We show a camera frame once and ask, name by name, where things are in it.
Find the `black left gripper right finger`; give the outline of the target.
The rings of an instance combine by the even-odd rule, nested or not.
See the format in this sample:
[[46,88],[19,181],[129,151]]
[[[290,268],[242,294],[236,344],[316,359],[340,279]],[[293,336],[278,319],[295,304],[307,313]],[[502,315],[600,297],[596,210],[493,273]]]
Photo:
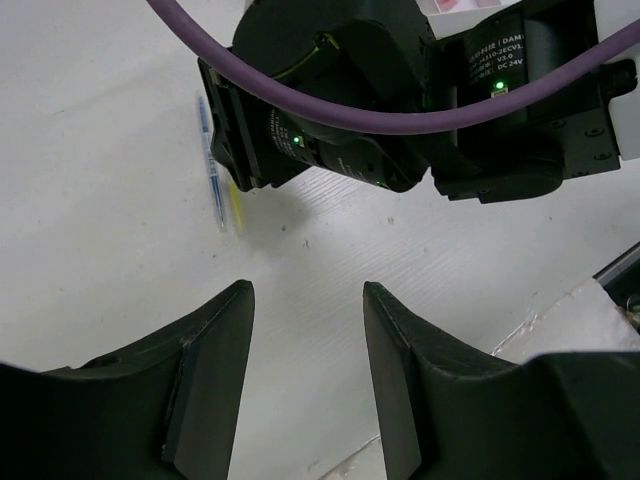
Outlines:
[[368,282],[363,313],[391,479],[635,479],[639,356],[486,354]]

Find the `yellow highlighter pen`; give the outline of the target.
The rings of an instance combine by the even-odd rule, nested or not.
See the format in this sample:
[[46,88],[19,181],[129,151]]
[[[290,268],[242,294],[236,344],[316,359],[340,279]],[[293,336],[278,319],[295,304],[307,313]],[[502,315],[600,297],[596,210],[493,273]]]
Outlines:
[[236,231],[242,235],[245,231],[244,213],[241,204],[240,190],[233,181],[229,182],[229,198],[231,202],[231,211],[234,217]]

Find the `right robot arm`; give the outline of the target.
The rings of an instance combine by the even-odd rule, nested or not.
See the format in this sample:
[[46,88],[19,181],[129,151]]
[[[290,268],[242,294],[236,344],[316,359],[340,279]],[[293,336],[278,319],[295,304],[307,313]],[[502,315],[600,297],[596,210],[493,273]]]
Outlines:
[[[231,52],[279,83],[383,113],[469,106],[541,79],[598,43],[592,1],[523,1],[438,37],[414,1],[256,1]],[[242,191],[279,187],[316,167],[402,193],[431,174],[451,200],[549,194],[619,167],[610,103],[638,83],[635,63],[595,68],[509,115],[427,135],[380,135],[310,121],[198,64],[214,157]]]

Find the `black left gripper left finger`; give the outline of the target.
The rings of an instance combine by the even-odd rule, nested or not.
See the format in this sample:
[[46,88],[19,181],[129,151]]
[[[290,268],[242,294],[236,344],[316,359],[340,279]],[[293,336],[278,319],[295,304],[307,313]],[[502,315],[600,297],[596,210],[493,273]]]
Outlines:
[[5,479],[224,479],[255,294],[239,280],[79,368],[1,367]]

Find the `clear marker tube pink cap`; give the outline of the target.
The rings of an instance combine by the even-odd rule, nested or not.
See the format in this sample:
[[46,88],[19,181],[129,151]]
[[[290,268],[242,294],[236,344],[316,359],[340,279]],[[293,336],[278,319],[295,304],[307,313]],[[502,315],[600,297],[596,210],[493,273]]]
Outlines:
[[465,10],[467,2],[464,0],[436,0],[436,7],[439,13]]

